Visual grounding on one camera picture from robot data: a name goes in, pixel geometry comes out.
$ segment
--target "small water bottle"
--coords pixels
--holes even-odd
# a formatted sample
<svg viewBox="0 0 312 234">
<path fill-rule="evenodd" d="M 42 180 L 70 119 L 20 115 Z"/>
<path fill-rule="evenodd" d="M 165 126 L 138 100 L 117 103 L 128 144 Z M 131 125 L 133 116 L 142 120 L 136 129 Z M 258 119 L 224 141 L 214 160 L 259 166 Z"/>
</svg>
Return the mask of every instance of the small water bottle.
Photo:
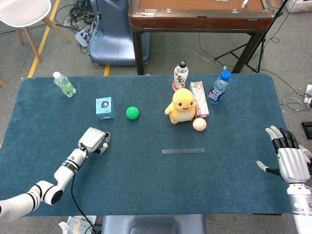
<svg viewBox="0 0 312 234">
<path fill-rule="evenodd" d="M 66 96 L 71 97 L 76 93 L 76 89 L 66 76 L 62 75 L 59 72 L 54 72 L 53 77 L 54 83 L 62 90 L 62 92 Z"/>
<path fill-rule="evenodd" d="M 185 81 L 189 74 L 189 69 L 186 66 L 185 61 L 181 61 L 180 64 L 175 67 L 174 81 L 172 83 L 172 89 L 178 90 L 180 87 L 185 88 Z"/>
<path fill-rule="evenodd" d="M 208 93 L 208 101 L 217 104 L 223 98 L 230 84 L 231 73 L 229 71 L 221 72 L 218 79 L 214 82 Z"/>
</svg>

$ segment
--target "white bottle cap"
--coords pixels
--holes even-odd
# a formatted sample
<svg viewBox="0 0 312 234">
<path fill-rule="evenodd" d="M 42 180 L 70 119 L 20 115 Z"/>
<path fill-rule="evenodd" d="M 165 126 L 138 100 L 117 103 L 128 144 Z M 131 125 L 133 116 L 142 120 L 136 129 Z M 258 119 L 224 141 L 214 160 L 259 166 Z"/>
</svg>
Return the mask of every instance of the white bottle cap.
<svg viewBox="0 0 312 234">
<path fill-rule="evenodd" d="M 61 79 L 61 78 L 62 78 L 62 75 L 61 75 L 61 73 L 59 73 L 59 72 L 54 72 L 54 73 L 53 73 L 53 77 L 54 77 L 55 79 Z"/>
</svg>

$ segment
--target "pink box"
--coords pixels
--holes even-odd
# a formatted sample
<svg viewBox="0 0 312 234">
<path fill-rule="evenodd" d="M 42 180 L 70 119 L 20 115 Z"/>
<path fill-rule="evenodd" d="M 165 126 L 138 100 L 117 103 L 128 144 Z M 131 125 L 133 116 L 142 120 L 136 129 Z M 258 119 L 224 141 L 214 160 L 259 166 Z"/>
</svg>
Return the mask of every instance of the pink box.
<svg viewBox="0 0 312 234">
<path fill-rule="evenodd" d="M 194 100 L 197 102 L 196 117 L 206 118 L 209 116 L 206 95 L 204 91 L 203 82 L 191 82 L 190 90 L 193 93 Z"/>
</svg>

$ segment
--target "green ball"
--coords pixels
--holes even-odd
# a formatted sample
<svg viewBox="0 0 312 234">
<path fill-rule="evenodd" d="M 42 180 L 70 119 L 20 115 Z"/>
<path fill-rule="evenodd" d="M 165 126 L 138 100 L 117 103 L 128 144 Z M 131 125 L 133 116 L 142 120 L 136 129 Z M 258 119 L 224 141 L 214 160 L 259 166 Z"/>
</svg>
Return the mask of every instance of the green ball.
<svg viewBox="0 0 312 234">
<path fill-rule="evenodd" d="M 139 114 L 140 112 L 138 111 L 138 108 L 135 106 L 130 106 L 126 111 L 126 116 L 131 120 L 137 119 Z"/>
</svg>

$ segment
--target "robotic arm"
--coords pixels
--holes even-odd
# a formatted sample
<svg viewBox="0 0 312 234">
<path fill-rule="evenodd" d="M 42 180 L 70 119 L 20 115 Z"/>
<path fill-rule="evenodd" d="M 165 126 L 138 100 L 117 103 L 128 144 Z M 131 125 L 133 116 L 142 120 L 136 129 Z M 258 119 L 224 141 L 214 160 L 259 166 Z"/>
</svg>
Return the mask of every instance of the robotic arm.
<svg viewBox="0 0 312 234">
<path fill-rule="evenodd" d="M 277 155 L 279 169 L 265 166 L 257 161 L 265 172 L 281 176 L 289 183 L 287 194 L 292 206 L 292 214 L 299 234 L 310 234 L 312 223 L 312 189 L 304 183 L 310 179 L 305 156 L 294 134 L 282 128 L 271 126 L 266 129 Z"/>
<path fill-rule="evenodd" d="M 42 201 L 49 205 L 57 203 L 61 199 L 67 183 L 83 166 L 88 153 L 102 154 L 108 148 L 108 144 L 104 143 L 103 147 L 98 149 L 104 138 L 106 142 L 109 142 L 110 134 L 89 128 L 79 140 L 79 148 L 74 149 L 54 173 L 58 184 L 54 185 L 42 180 L 33 185 L 28 192 L 0 201 L 0 220 L 10 222 L 22 217 L 36 210 Z"/>
</svg>

